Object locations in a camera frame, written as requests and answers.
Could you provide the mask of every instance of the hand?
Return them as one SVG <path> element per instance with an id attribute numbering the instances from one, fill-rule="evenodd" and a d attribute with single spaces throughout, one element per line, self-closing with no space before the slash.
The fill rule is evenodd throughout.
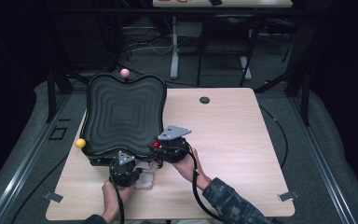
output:
<path id="1" fill-rule="evenodd" d="M 118 190 L 120 198 L 124 204 L 130 198 L 130 194 L 132 192 L 133 187 L 134 185 L 131 185 L 124 189 Z M 115 216 L 117 216 L 119 211 L 117 194 L 115 188 L 113 187 L 113 184 L 109 180 L 104 181 L 102 189 L 104 207 L 102 217 L 106 220 L 106 223 L 111 223 Z"/>
<path id="2" fill-rule="evenodd" d="M 197 177 L 197 187 L 200 190 L 204 190 L 208 184 L 211 182 L 211 178 L 207 176 L 201 167 L 199 154 L 197 153 L 197 150 L 195 148 L 192 148 L 193 155 L 196 158 L 197 161 L 197 167 L 199 170 L 199 176 Z M 184 159 L 177 163 L 172 163 L 173 167 L 179 172 L 179 174 L 186 180 L 188 180 L 190 183 L 193 182 L 193 174 L 194 174 L 194 161 L 193 158 L 190 155 L 186 155 Z"/>

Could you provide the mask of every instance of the sleeve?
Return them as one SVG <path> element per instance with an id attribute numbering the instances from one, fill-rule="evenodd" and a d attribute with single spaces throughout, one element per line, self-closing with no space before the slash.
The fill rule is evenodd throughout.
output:
<path id="1" fill-rule="evenodd" d="M 107 224 L 105 219 L 99 215 L 92 215 L 86 220 L 82 221 L 81 224 Z"/>
<path id="2" fill-rule="evenodd" d="M 256 207 L 219 178 L 212 180 L 202 195 L 216 209 L 224 224 L 271 224 Z"/>

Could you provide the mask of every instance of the light wood surface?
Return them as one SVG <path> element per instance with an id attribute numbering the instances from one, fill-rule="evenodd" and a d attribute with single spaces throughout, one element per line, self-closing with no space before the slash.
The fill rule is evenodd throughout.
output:
<path id="1" fill-rule="evenodd" d="M 216 7 L 291 7 L 290 0 L 222 0 L 223 4 Z M 181 3 L 176 0 L 153 0 L 154 7 L 212 7 L 209 0 L 188 0 Z"/>
<path id="2" fill-rule="evenodd" d="M 202 96 L 211 102 L 201 104 Z M 289 217 L 295 212 L 293 202 L 278 199 L 288 188 L 252 90 L 169 89 L 163 120 L 164 127 L 191 129 L 185 138 L 199 152 L 205 173 L 228 183 L 265 216 Z M 91 166 L 82 151 L 72 146 L 55 190 L 63 199 L 50 202 L 47 219 L 101 214 L 101 186 L 107 177 L 107 167 Z M 191 184 L 167 162 L 156 171 L 152 189 L 133 192 L 125 215 L 126 219 L 149 220 L 210 218 L 197 204 Z"/>

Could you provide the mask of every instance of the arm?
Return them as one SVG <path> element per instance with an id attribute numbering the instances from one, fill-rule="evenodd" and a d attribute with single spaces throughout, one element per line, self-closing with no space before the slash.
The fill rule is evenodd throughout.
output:
<path id="1" fill-rule="evenodd" d="M 211 180 L 203 172 L 195 148 L 193 148 L 193 153 L 197 160 L 200 174 L 197 177 L 197 188 L 203 191 L 202 195 L 216 209 L 223 223 L 270 223 L 256 207 L 243 199 L 234 188 L 218 178 Z M 194 162 L 189 155 L 182 161 L 172 165 L 179 171 L 182 177 L 192 182 Z"/>
<path id="2" fill-rule="evenodd" d="M 123 203 L 126 203 L 126 201 L 129 199 L 132 189 L 133 185 L 119 190 L 120 197 Z M 84 220 L 82 224 L 107 224 L 111 223 L 113 219 L 117 216 L 119 212 L 117 195 L 115 192 L 115 188 L 113 187 L 112 183 L 109 182 L 109 180 L 105 180 L 103 183 L 103 207 L 104 210 L 100 216 L 92 215 L 86 220 Z"/>

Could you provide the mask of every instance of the concentric ridged pattern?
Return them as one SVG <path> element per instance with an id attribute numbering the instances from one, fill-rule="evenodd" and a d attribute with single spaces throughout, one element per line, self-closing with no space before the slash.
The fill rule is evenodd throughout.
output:
<path id="1" fill-rule="evenodd" d="M 114 76 L 98 76 L 89 84 L 88 115 L 81 137 L 83 152 L 99 157 L 124 147 L 149 156 L 147 145 L 162 132 L 166 87 L 157 77 L 140 77 L 125 83 Z"/>

